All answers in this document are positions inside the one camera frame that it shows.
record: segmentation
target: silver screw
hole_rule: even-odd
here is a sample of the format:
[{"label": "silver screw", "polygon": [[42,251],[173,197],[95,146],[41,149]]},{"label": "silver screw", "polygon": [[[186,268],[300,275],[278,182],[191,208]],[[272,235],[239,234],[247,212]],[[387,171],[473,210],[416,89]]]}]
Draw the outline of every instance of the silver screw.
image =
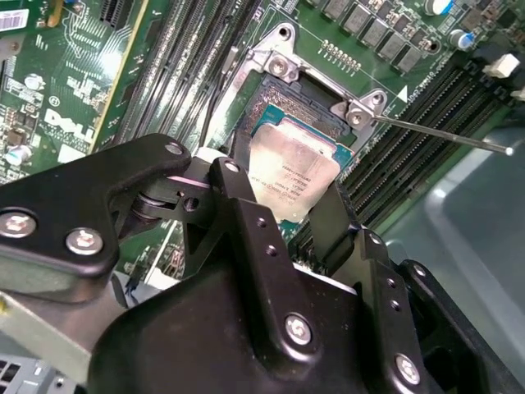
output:
[{"label": "silver screw", "polygon": [[395,365],[397,365],[397,369],[401,372],[404,380],[411,384],[419,384],[421,378],[419,377],[418,369],[410,358],[406,355],[397,355],[395,357]]},{"label": "silver screw", "polygon": [[0,236],[24,238],[36,229],[36,221],[27,213],[9,212],[0,215]]},{"label": "silver screw", "polygon": [[312,332],[304,319],[291,314],[286,318],[286,332],[298,345],[306,345],[312,340]]},{"label": "silver screw", "polygon": [[279,57],[273,58],[268,67],[274,76],[283,76],[288,71],[285,61]]},{"label": "silver screw", "polygon": [[425,277],[427,275],[423,267],[421,267],[420,265],[414,264],[413,269],[416,271],[416,274],[420,277]]},{"label": "silver screw", "polygon": [[377,235],[370,234],[370,238],[372,238],[372,241],[374,242],[374,244],[378,244],[378,245],[381,244],[381,240],[379,239],[379,237]]},{"label": "silver screw", "polygon": [[233,162],[226,162],[224,165],[230,171],[233,171],[233,172],[239,172],[240,171],[239,166],[237,164],[233,163]]},{"label": "silver screw", "polygon": [[182,154],[182,149],[180,148],[179,145],[177,145],[175,142],[172,142],[168,145],[166,145],[166,150],[169,152],[169,153],[173,153],[173,154]]},{"label": "silver screw", "polygon": [[362,121],[361,115],[353,115],[352,116],[352,123],[353,124],[358,125],[359,123],[361,123],[361,121]]},{"label": "silver screw", "polygon": [[97,254],[103,245],[100,234],[91,228],[78,228],[66,237],[67,249],[83,256]]}]

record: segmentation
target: chip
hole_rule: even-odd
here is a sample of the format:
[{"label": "chip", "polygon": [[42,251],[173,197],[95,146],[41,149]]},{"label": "chip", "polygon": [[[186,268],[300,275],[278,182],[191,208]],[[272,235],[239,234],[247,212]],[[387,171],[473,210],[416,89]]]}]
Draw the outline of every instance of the chip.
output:
[{"label": "chip", "polygon": [[339,19],[350,0],[330,0],[323,12],[333,20]]},{"label": "chip", "polygon": [[370,11],[361,4],[358,4],[350,13],[343,28],[350,33],[357,34],[363,28],[364,24],[367,23],[369,16]]},{"label": "chip", "polygon": [[427,37],[427,32],[423,29],[419,29],[414,33],[412,38],[410,39],[410,42],[416,46],[419,45],[419,43],[422,42],[422,40]]},{"label": "chip", "polygon": [[23,112],[17,112],[16,113],[16,123],[20,123],[21,125],[23,125],[24,121],[25,121],[25,114]]},{"label": "chip", "polygon": [[25,117],[24,126],[30,130],[34,130],[36,127],[36,119],[34,117]]},{"label": "chip", "polygon": [[381,8],[377,11],[377,17],[381,19],[386,19],[386,16],[390,14],[390,11],[394,9],[394,6],[391,2],[384,2]]},{"label": "chip", "polygon": [[409,72],[413,69],[413,67],[418,64],[419,59],[421,59],[421,51],[419,51],[416,48],[409,49],[408,52],[401,58],[399,63],[397,63],[397,67],[402,72]]},{"label": "chip", "polygon": [[395,55],[399,53],[403,46],[404,39],[399,34],[393,33],[386,41],[385,45],[383,45],[383,48],[381,48],[379,54],[389,60],[392,60]]},{"label": "chip", "polygon": [[465,30],[472,31],[476,29],[483,21],[482,13],[473,8],[459,23]]},{"label": "chip", "polygon": [[394,30],[398,33],[403,33],[403,30],[407,25],[410,23],[410,18],[408,18],[406,15],[401,15],[397,22],[395,22]]},{"label": "chip", "polygon": [[361,40],[371,47],[376,47],[381,42],[387,31],[388,26],[386,23],[375,19],[374,22],[370,24],[370,27]]},{"label": "chip", "polygon": [[518,19],[518,16],[514,13],[514,11],[507,10],[498,18],[498,24],[501,27],[508,29],[513,25],[516,19]]}]

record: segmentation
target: black memory slot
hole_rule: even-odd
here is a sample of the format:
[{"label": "black memory slot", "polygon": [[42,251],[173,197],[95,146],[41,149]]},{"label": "black memory slot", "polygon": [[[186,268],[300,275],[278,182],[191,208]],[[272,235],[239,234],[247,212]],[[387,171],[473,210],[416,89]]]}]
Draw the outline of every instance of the black memory slot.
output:
[{"label": "black memory slot", "polygon": [[[403,121],[415,121],[419,119],[440,95],[454,85],[454,82],[461,74],[461,70],[455,69],[453,65],[447,65],[424,89],[417,100],[405,109],[400,119]],[[377,144],[374,145],[370,153],[361,160],[361,163],[345,180],[344,185],[347,190],[358,189],[361,184],[367,180],[368,176],[373,173],[377,167],[381,166],[383,160],[389,157],[390,151],[407,136],[408,133],[404,129],[400,127],[390,127]]]},{"label": "black memory slot", "polygon": [[[495,104],[492,99],[486,101],[488,104]],[[501,108],[500,103],[488,107],[486,111],[474,113],[473,120],[463,125],[466,130],[466,136],[472,135],[485,121],[490,119],[498,109]],[[447,160],[458,149],[457,144],[449,141],[441,141],[439,146],[434,149],[430,156],[426,158],[424,163],[419,166],[418,171],[411,174],[402,184],[399,185],[398,190],[392,193],[388,199],[385,199],[373,211],[363,213],[363,220],[368,223],[370,227],[374,227],[383,222],[390,216],[407,198],[413,196],[415,190],[422,186],[426,186],[429,176],[439,168],[439,166]]]},{"label": "black memory slot", "polygon": [[[439,118],[439,116],[442,114],[436,114],[436,126],[441,126],[454,134],[470,135],[471,129],[464,127],[464,119],[465,117],[470,118],[479,113],[480,108],[487,99],[491,100],[490,96],[487,96],[488,94],[484,94],[481,89],[471,89],[469,96],[462,102],[462,107],[466,108],[466,111],[458,115],[457,110],[452,109],[446,117],[441,118]],[[406,194],[401,193],[400,190],[403,190],[404,185],[407,182],[410,183],[419,172],[425,171],[425,167],[430,165],[430,158],[434,152],[445,145],[444,140],[431,138],[426,135],[425,137],[424,143],[412,149],[411,159],[407,160],[404,165],[392,168],[388,175],[388,181],[384,182],[375,190],[373,198],[368,198],[364,204],[360,204],[358,215],[361,215],[362,220],[368,221],[372,213],[381,210],[381,206],[384,205],[391,196],[404,195],[406,198]]]},{"label": "black memory slot", "polygon": [[205,81],[199,86],[199,91],[195,95],[194,105],[191,106],[191,109],[185,114],[180,123],[180,131],[176,138],[183,144],[186,143],[206,103],[209,102],[213,94],[212,87],[219,82],[222,63],[226,60],[230,48],[239,45],[244,32],[248,28],[249,22],[252,20],[253,14],[257,11],[261,2],[262,0],[243,2],[242,4],[245,6],[244,10],[235,14],[234,20],[231,22],[230,38],[224,45],[221,56],[217,57],[215,62],[210,66],[210,70],[212,71],[206,74]]},{"label": "black memory slot", "polygon": [[[450,108],[450,101],[447,98],[454,98],[456,103],[460,103],[465,95],[474,89],[472,82],[468,78],[462,79],[454,88],[432,108],[429,108],[426,115],[416,122],[424,126],[441,128],[445,131],[455,132],[447,122],[461,108]],[[395,170],[403,165],[409,165],[407,162],[412,155],[418,151],[418,147],[427,142],[428,135],[417,133],[416,131],[407,131],[409,136],[400,144],[397,144],[394,153],[385,160],[381,168],[383,171],[375,171],[359,189],[352,190],[350,197],[354,202],[354,207],[359,210],[370,200],[372,192],[370,189],[378,189],[382,184],[387,183],[392,177],[395,177]]]},{"label": "black memory slot", "polygon": [[221,4],[218,15],[214,15],[214,17],[211,18],[212,23],[205,30],[205,33],[201,34],[202,38],[200,42],[202,43],[202,47],[199,45],[195,57],[189,63],[184,78],[179,79],[179,83],[174,91],[175,93],[171,96],[170,103],[167,106],[168,110],[164,115],[164,119],[158,131],[159,133],[167,134],[170,130],[189,89],[199,73],[200,67],[208,61],[217,40],[224,32],[224,29],[227,28],[226,21],[231,14],[234,5],[235,0],[226,0],[224,4]]}]

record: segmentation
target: mounting hole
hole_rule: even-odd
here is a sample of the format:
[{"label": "mounting hole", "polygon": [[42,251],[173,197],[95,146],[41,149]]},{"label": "mounting hole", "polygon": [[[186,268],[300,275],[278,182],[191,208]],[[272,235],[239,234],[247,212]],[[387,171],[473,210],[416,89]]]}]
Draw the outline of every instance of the mounting hole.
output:
[{"label": "mounting hole", "polygon": [[184,206],[184,210],[186,212],[193,212],[197,210],[197,207],[199,206],[199,200],[195,197],[189,197],[184,200],[182,205]]},{"label": "mounting hole", "polygon": [[391,300],[390,301],[390,306],[392,307],[393,310],[395,310],[396,312],[399,312],[401,310],[401,306],[399,305],[399,302],[397,302],[396,300]]},{"label": "mounting hole", "polygon": [[374,105],[383,104],[384,101],[385,99],[383,98],[381,94],[376,94],[375,96],[372,97],[372,103]]},{"label": "mounting hole", "polygon": [[290,32],[290,29],[288,29],[287,27],[281,27],[279,29],[279,35],[283,40],[287,40],[292,34]]},{"label": "mounting hole", "polygon": [[434,41],[428,47],[428,52],[429,53],[438,53],[440,51],[440,48],[441,48],[440,43],[437,42],[437,41]]},{"label": "mounting hole", "polygon": [[268,256],[276,257],[277,256],[277,249],[273,245],[268,245],[266,247],[266,254]]}]

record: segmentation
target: green circuit board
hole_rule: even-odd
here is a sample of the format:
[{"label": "green circuit board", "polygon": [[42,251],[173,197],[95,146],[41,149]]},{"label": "green circuit board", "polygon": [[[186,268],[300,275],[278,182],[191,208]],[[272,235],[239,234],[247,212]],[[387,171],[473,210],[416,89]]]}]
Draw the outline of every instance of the green circuit board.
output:
[{"label": "green circuit board", "polygon": [[[1,159],[0,183],[141,135],[126,129],[131,126],[140,126],[142,134],[165,132],[190,149],[195,148],[209,98],[205,95],[210,85],[206,75],[217,65],[220,70],[219,46],[233,37],[239,49],[226,75],[226,91],[249,50],[282,22],[294,26],[296,55],[355,96],[382,89],[388,98],[384,114],[391,117],[402,114],[457,52],[450,43],[453,30],[473,33],[476,43],[500,34],[516,48],[525,44],[521,22],[513,22],[505,29],[496,23],[498,16],[509,9],[521,18],[525,12],[519,2],[493,0],[480,10],[478,1],[458,0],[447,15],[428,16],[422,2],[416,0],[262,0],[250,18],[239,21],[245,28],[239,37],[228,24],[219,26],[222,30],[212,29],[223,3],[240,12],[240,5],[247,2],[135,0],[130,3],[126,23],[117,29],[101,21],[102,1],[84,0],[64,5],[56,27],[24,31],[20,53],[7,59],[2,68],[0,152],[23,144],[32,154],[21,165]],[[45,8],[42,15],[47,15],[51,6],[40,4]],[[384,4],[390,4],[386,14]],[[367,21],[353,32],[355,26],[345,23],[357,7],[368,10]],[[199,14],[191,19],[191,12],[197,11]],[[234,12],[229,17],[242,19]],[[373,24],[381,27],[376,34],[381,37],[367,35]],[[176,32],[186,32],[188,40],[181,46],[184,51],[180,51],[178,61],[170,62],[170,51],[161,56],[155,51],[169,48]],[[210,37],[215,41],[208,43]],[[392,37],[396,39],[388,47],[386,42]],[[205,44],[209,54],[197,62],[198,55],[207,53],[201,50]],[[163,77],[166,88],[152,113],[144,118],[137,115],[148,105],[144,98],[156,91],[144,73],[155,64],[158,70],[172,70],[172,74]],[[191,78],[185,79],[185,73]],[[213,123],[211,146],[224,144],[263,77],[256,72],[249,75],[235,100]],[[186,80],[184,99],[174,105],[174,89]],[[501,118],[499,113],[491,124]],[[378,130],[377,139],[386,127],[379,126]],[[343,135],[337,142],[349,146],[353,139],[352,135]],[[359,152],[353,165],[366,152]],[[293,234],[291,229],[287,237]],[[180,226],[164,222],[123,245],[119,268],[129,273],[135,266],[155,263],[164,272],[181,278],[184,259],[180,245]]]}]

